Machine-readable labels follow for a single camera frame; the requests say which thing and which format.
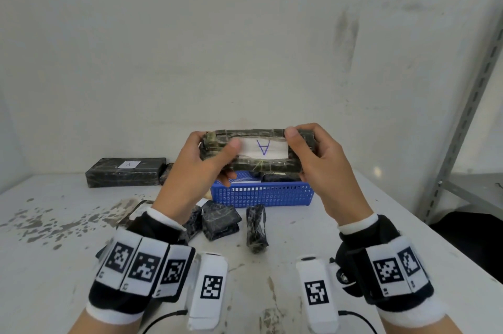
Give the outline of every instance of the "blue basket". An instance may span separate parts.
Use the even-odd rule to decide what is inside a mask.
[[[234,207],[255,206],[308,206],[314,195],[305,182],[260,182],[248,171],[236,171],[237,179],[230,180],[227,188],[219,181],[211,186],[213,200]]]

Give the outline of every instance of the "black cable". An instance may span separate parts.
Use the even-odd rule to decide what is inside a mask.
[[[148,325],[146,327],[146,329],[143,331],[142,334],[145,334],[152,326],[154,326],[156,323],[158,323],[162,319],[165,319],[165,318],[168,318],[168,317],[172,317],[174,315],[187,315],[187,313],[188,313],[187,310],[179,310],[179,311],[174,311],[172,313],[168,313],[168,314],[165,314],[165,315],[161,315],[159,318],[156,318],[155,320],[153,320],[150,323],[150,325]]]
[[[374,326],[372,326],[372,324],[368,321],[368,319],[365,318],[365,317],[363,317],[362,315],[360,315],[358,313],[355,313],[354,311],[348,311],[348,310],[339,310],[338,313],[339,313],[339,315],[354,315],[354,316],[356,316],[358,318],[361,318],[372,329],[372,331],[374,332],[374,334],[377,334],[377,331],[374,329]]]

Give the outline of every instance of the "person's left hand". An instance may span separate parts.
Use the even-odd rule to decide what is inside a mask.
[[[199,142],[204,134],[204,131],[194,131],[189,135],[153,205],[180,224],[189,220],[196,202],[208,192],[215,179],[226,187],[230,186],[229,178],[236,179],[235,172],[222,172],[222,168],[239,154],[241,141],[231,139],[218,155],[203,161],[199,158]]]

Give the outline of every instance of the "shelf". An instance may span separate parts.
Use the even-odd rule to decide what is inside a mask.
[[[443,186],[454,195],[503,219],[502,173],[451,174]]]

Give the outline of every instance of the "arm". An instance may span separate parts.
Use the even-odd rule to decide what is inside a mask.
[[[221,173],[238,153],[241,146],[239,139],[230,140],[217,156],[202,161],[199,158],[199,142],[204,132],[193,132],[173,165],[168,179],[155,199],[153,209],[160,211],[177,228],[189,220],[192,208],[209,190],[215,179],[229,186],[229,178],[235,179],[235,172]],[[140,327],[141,317],[127,322],[115,317],[114,324],[103,322],[92,315],[92,309],[86,308],[79,316],[68,334],[136,334]]]
[[[318,156],[311,152],[297,128],[314,131],[319,144]],[[302,180],[308,182],[319,195],[327,214],[339,226],[370,217],[374,212],[363,196],[341,145],[318,124],[299,125],[297,128],[287,128],[285,137],[302,162]],[[414,329],[392,325],[383,318],[381,320],[387,334],[461,334],[446,315],[434,324]]]

